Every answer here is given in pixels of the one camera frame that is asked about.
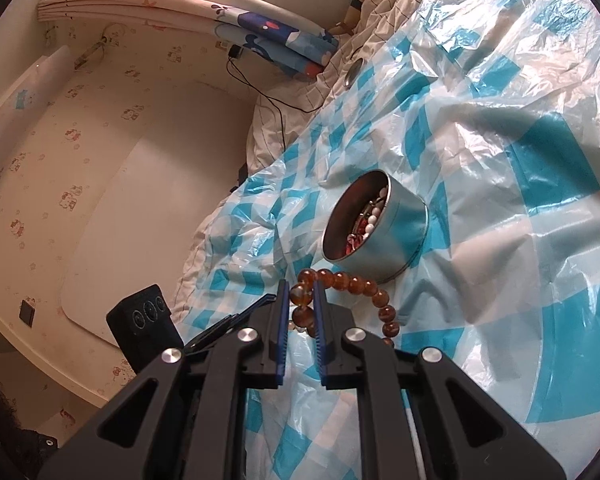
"brown bead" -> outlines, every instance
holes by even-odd
[[[364,295],[371,298],[377,291],[378,285],[376,285],[376,282],[374,280],[366,280]]]
[[[346,272],[336,272],[333,275],[333,288],[336,290],[347,290],[349,280],[349,275]]]
[[[382,308],[388,305],[389,295],[387,294],[386,290],[384,290],[383,288],[379,288],[378,291],[371,298],[371,301],[376,307]]]
[[[356,296],[362,294],[362,292],[365,290],[365,280],[354,276],[349,280],[349,286],[347,287],[347,290]]]
[[[331,288],[333,286],[333,272],[329,269],[320,269],[316,274],[324,288]]]
[[[314,323],[314,310],[308,306],[296,306],[291,319],[300,328],[307,328]]]
[[[289,291],[291,303],[297,306],[308,306],[311,303],[313,293],[306,283],[297,283]]]
[[[318,277],[318,273],[313,269],[302,269],[298,272],[298,283],[306,283],[309,288],[314,286],[314,280]]]
[[[378,310],[378,317],[383,323],[391,323],[395,319],[395,309],[391,305],[384,306]]]
[[[398,325],[395,321],[382,325],[382,333],[387,337],[396,337],[399,332],[400,325]]]

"bed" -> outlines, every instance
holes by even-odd
[[[442,349],[576,478],[600,448],[599,14],[589,0],[364,0],[339,40],[316,82],[265,92],[301,110],[259,97],[250,177],[197,229],[174,322],[189,340],[277,280],[331,268],[330,209],[381,168],[430,211],[387,288],[397,347]],[[330,299],[379,333],[364,301]],[[360,478],[355,393],[321,389],[314,354],[291,333],[284,386],[250,392],[249,478]]]

